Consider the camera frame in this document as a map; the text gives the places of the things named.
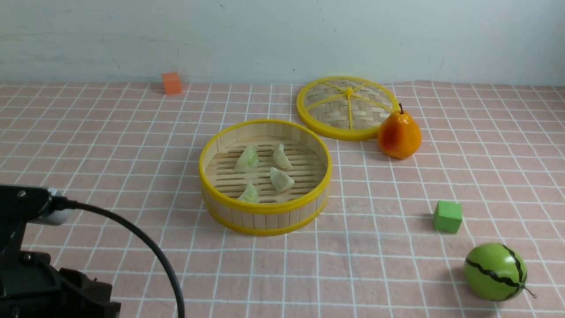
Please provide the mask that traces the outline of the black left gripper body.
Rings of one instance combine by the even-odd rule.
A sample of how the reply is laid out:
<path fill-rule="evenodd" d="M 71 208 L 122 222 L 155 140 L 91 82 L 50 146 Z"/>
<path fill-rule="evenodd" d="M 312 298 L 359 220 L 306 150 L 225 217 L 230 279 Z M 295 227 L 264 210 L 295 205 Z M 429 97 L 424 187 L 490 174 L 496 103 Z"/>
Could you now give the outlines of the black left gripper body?
<path fill-rule="evenodd" d="M 2 318 L 118 318 L 113 286 L 83 272 L 50 265 L 44 252 L 1 258 Z"/>

